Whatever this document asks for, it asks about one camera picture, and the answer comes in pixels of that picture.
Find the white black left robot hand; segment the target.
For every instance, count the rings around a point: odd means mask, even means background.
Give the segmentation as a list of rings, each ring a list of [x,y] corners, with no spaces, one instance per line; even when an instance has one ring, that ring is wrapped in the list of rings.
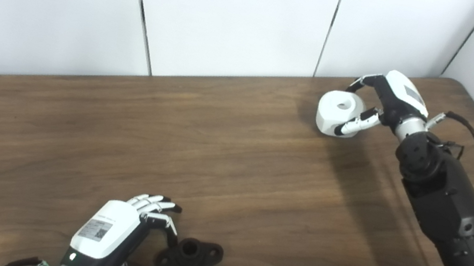
[[[151,230],[163,230],[168,247],[178,244],[169,211],[180,213],[182,209],[162,195],[107,201],[73,235],[60,266],[142,266],[128,259]]]

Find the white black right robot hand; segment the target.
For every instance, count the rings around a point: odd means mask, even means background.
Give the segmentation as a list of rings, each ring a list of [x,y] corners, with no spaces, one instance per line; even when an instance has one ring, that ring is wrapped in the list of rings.
[[[413,82],[397,70],[386,74],[364,75],[347,87],[355,94],[364,86],[372,87],[382,107],[371,108],[334,128],[337,137],[351,136],[377,125],[389,127],[399,141],[415,133],[426,133],[429,117],[426,104]]]

